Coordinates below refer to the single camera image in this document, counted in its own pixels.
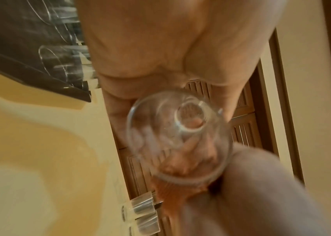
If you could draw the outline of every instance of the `blurred hand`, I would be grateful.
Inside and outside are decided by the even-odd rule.
[[[235,144],[232,160],[210,191],[171,218],[176,236],[329,236],[304,187],[273,154]]]
[[[285,0],[77,0],[111,125],[124,141],[136,99],[212,84],[229,121]]]

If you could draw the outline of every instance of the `skin crease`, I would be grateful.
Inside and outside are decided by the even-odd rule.
[[[150,93],[200,79],[229,121],[286,0],[76,0],[110,122]],[[171,218],[174,235],[331,235],[304,188],[278,158],[234,146],[221,189]]]

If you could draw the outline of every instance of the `hand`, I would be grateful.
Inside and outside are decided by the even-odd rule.
[[[331,235],[304,187],[276,156],[235,144],[231,158],[219,182],[171,219],[176,236]]]
[[[124,141],[134,101],[183,87],[214,86],[229,121],[285,0],[77,0],[111,125]]]

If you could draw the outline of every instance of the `bare skin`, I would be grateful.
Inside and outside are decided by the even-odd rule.
[[[76,0],[86,43],[116,135],[134,101],[183,87],[214,85],[229,121],[286,0]],[[330,235],[304,188],[273,155],[234,147],[220,189],[187,201],[175,235]]]

